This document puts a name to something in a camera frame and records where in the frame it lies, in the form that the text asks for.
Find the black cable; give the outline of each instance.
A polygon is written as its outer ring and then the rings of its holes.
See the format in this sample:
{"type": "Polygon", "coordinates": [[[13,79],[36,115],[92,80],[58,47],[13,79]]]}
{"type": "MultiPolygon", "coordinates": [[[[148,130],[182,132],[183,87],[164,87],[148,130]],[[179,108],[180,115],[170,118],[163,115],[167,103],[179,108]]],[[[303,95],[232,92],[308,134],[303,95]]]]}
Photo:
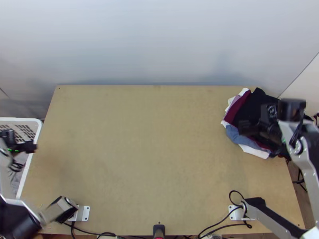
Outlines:
{"type": "Polygon", "coordinates": [[[71,227],[77,231],[80,231],[80,232],[83,232],[83,233],[86,233],[86,234],[90,234],[90,235],[95,235],[95,236],[109,236],[109,237],[116,237],[116,235],[114,233],[111,233],[111,232],[103,232],[103,233],[93,233],[93,232],[89,232],[89,231],[85,231],[85,230],[82,230],[82,229],[79,229],[75,226],[72,226],[70,224],[67,224],[65,222],[63,222],[64,225],[67,225],[68,227],[71,227]]]}
{"type": "Polygon", "coordinates": [[[225,225],[225,226],[219,227],[219,228],[217,228],[217,229],[215,229],[215,230],[212,230],[212,231],[206,233],[204,236],[201,236],[201,234],[204,233],[204,232],[205,232],[206,230],[208,230],[209,228],[212,228],[212,227],[214,227],[214,226],[217,226],[217,225],[221,224],[223,221],[225,221],[225,220],[230,216],[230,214],[231,214],[233,211],[235,211],[235,210],[237,210],[237,209],[240,209],[240,208],[243,208],[242,205],[238,205],[238,204],[236,204],[236,203],[234,203],[234,202],[232,201],[231,195],[232,195],[232,193],[234,193],[234,192],[236,192],[236,193],[238,193],[239,195],[241,195],[241,197],[244,199],[243,195],[242,195],[240,192],[238,192],[238,191],[236,191],[236,190],[230,191],[230,192],[229,192],[229,200],[232,202],[233,205],[235,205],[235,206],[237,206],[237,207],[234,208],[233,210],[231,210],[231,211],[227,214],[227,216],[224,217],[224,218],[223,218],[221,221],[219,221],[218,223],[216,223],[216,224],[214,224],[214,225],[212,225],[212,226],[209,226],[209,227],[205,228],[204,230],[202,230],[202,231],[198,234],[198,236],[197,236],[198,239],[202,239],[202,238],[204,238],[204,237],[206,237],[206,236],[209,236],[209,235],[213,234],[214,232],[216,232],[216,231],[218,231],[218,230],[220,230],[220,229],[226,228],[226,227],[234,227],[234,226],[243,226],[243,225],[244,225],[244,226],[248,227],[249,229],[252,228],[252,226],[251,226],[250,224],[248,224],[246,221],[244,221],[244,223],[229,224],[229,225],[225,225]]]}
{"type": "Polygon", "coordinates": [[[202,234],[204,231],[206,231],[206,230],[208,230],[208,229],[210,229],[210,228],[212,228],[212,227],[215,227],[215,226],[221,224],[223,221],[225,221],[225,220],[229,217],[229,215],[230,215],[233,211],[236,211],[237,209],[240,209],[240,208],[241,208],[241,207],[234,208],[234,209],[231,210],[231,211],[227,214],[227,216],[224,217],[221,221],[219,221],[219,222],[217,222],[216,224],[211,225],[211,226],[205,228],[204,230],[202,230],[202,231],[197,235],[197,238],[198,238],[198,239],[202,239],[202,238],[204,238],[204,237],[210,235],[211,232],[209,232],[209,233],[207,233],[207,234],[205,234],[204,236],[201,237],[201,234],[202,234]]]}
{"type": "Polygon", "coordinates": [[[72,236],[73,239],[75,239],[75,236],[74,236],[74,234],[73,234],[74,224],[75,224],[75,221],[73,221],[73,222],[71,223],[71,236],[72,236]]]}
{"type": "Polygon", "coordinates": [[[231,190],[231,191],[229,192],[229,200],[231,201],[231,203],[232,203],[233,205],[237,206],[237,207],[242,208],[241,205],[238,205],[238,204],[236,204],[236,203],[234,203],[234,202],[232,201],[231,195],[232,195],[233,192],[236,192],[236,193],[238,193],[239,195],[241,195],[242,199],[244,199],[244,196],[243,196],[240,192],[238,192],[238,191],[236,191],[236,190],[231,190]]]}
{"type": "Polygon", "coordinates": [[[249,229],[252,228],[252,226],[251,226],[250,224],[248,224],[246,221],[244,221],[244,223],[229,224],[229,225],[225,225],[225,226],[219,227],[219,228],[217,228],[217,229],[215,229],[215,230],[210,231],[210,232],[208,233],[208,235],[213,234],[214,232],[219,231],[220,229],[223,229],[223,228],[226,228],[226,227],[234,227],[234,226],[246,226],[246,227],[248,227],[249,229]]]}
{"type": "Polygon", "coordinates": [[[140,236],[129,236],[129,237],[136,237],[136,238],[146,239],[145,237],[140,237],[140,236]]]}
{"type": "Polygon", "coordinates": [[[293,148],[296,148],[296,143],[297,143],[297,140],[299,139],[300,137],[300,133],[301,133],[301,128],[302,128],[302,124],[303,124],[303,114],[304,114],[304,111],[301,110],[299,112],[300,114],[300,120],[299,120],[299,124],[298,126],[296,127],[296,130],[295,132],[293,133],[290,141],[289,141],[289,144],[293,147],[293,148]]]}

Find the white plastic basket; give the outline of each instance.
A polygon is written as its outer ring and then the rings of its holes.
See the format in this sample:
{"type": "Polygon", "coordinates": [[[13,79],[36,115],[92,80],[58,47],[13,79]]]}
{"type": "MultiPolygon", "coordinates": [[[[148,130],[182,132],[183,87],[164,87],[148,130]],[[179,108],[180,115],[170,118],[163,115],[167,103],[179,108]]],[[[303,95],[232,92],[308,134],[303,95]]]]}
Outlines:
{"type": "MultiPolygon", "coordinates": [[[[33,140],[37,143],[42,128],[42,122],[38,119],[28,118],[1,118],[0,117],[0,131],[5,129],[13,129],[18,143],[33,140]]],[[[21,197],[22,189],[26,181],[28,170],[31,164],[33,153],[20,153],[20,157],[26,157],[26,164],[22,172],[16,198],[21,197]]]]}

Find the clothing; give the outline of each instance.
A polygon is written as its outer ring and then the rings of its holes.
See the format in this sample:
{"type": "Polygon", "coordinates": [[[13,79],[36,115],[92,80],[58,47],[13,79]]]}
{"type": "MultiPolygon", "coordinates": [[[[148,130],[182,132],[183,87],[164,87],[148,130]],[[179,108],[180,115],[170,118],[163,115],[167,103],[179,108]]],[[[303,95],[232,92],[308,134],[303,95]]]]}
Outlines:
{"type": "Polygon", "coordinates": [[[278,99],[266,95],[262,89],[256,88],[254,92],[246,98],[244,103],[245,104],[242,104],[240,109],[237,110],[232,122],[229,122],[236,128],[238,128],[238,123],[241,120],[249,120],[251,125],[256,125],[260,119],[261,105],[278,103],[278,99]]]}
{"type": "MultiPolygon", "coordinates": [[[[228,107],[225,109],[225,112],[226,112],[225,115],[227,115],[227,114],[229,113],[229,111],[231,110],[231,107],[232,107],[232,106],[237,102],[237,100],[239,100],[246,92],[249,92],[248,94],[251,94],[251,91],[250,91],[249,89],[243,88],[242,91],[241,91],[238,95],[236,95],[236,96],[234,96],[234,97],[228,99],[228,107]]],[[[226,121],[224,121],[224,120],[221,121],[221,124],[224,126],[224,128],[226,128],[226,127],[229,125],[229,123],[226,122],[226,121]]],[[[249,154],[255,155],[255,156],[260,157],[260,158],[262,158],[262,159],[266,159],[266,158],[269,157],[269,153],[268,153],[267,151],[262,151],[262,150],[260,150],[261,147],[259,147],[259,149],[254,149],[254,148],[252,148],[252,147],[250,147],[250,146],[248,146],[248,145],[244,145],[244,144],[239,144],[239,146],[241,147],[241,149],[242,149],[245,153],[249,153],[249,154]]]]}
{"type": "Polygon", "coordinates": [[[229,108],[227,114],[224,117],[224,121],[233,124],[234,117],[236,116],[237,112],[242,108],[246,99],[251,95],[251,91],[246,91],[242,97],[240,97],[232,106],[229,108]]]}
{"type": "Polygon", "coordinates": [[[259,147],[255,141],[240,135],[238,129],[232,125],[226,126],[226,134],[233,143],[238,144],[246,153],[253,154],[263,159],[268,158],[271,153],[270,150],[259,147]]]}

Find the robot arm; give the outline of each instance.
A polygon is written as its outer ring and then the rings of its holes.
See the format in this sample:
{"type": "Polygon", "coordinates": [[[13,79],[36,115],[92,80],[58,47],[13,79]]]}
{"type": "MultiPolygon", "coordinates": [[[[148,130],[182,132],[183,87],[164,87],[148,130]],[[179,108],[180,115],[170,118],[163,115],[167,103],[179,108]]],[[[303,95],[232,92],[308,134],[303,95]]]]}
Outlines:
{"type": "Polygon", "coordinates": [[[281,239],[319,238],[319,130],[313,122],[303,120],[305,104],[302,100],[281,100],[278,105],[278,124],[267,128],[273,130],[279,126],[280,132],[272,131],[269,138],[283,142],[291,160],[302,171],[316,226],[311,230],[300,229],[269,209],[262,198],[246,198],[241,202],[242,215],[259,220],[281,239]]]}
{"type": "Polygon", "coordinates": [[[16,144],[12,130],[0,132],[0,235],[6,239],[32,238],[53,221],[63,223],[66,220],[88,219],[89,211],[84,210],[89,210],[88,206],[79,206],[64,196],[58,197],[42,211],[30,208],[22,200],[15,199],[9,178],[9,169],[15,162],[14,152],[33,153],[35,148],[36,145],[32,142],[16,144]]]}

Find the table surface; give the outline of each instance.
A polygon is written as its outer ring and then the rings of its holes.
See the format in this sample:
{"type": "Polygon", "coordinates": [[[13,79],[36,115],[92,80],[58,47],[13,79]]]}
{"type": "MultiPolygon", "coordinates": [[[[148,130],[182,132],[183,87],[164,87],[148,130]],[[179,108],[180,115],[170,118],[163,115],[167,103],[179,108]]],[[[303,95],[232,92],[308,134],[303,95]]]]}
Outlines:
{"type": "MultiPolygon", "coordinates": [[[[303,227],[285,160],[243,153],[220,124],[241,89],[58,86],[22,197],[41,208],[60,195],[90,206],[89,220],[76,223],[89,231],[152,235],[160,222],[167,235],[196,235],[228,213],[238,190],[303,227]]],[[[251,224],[220,233],[269,232],[251,224]]],[[[45,232],[70,228],[52,223],[45,232]]]]}

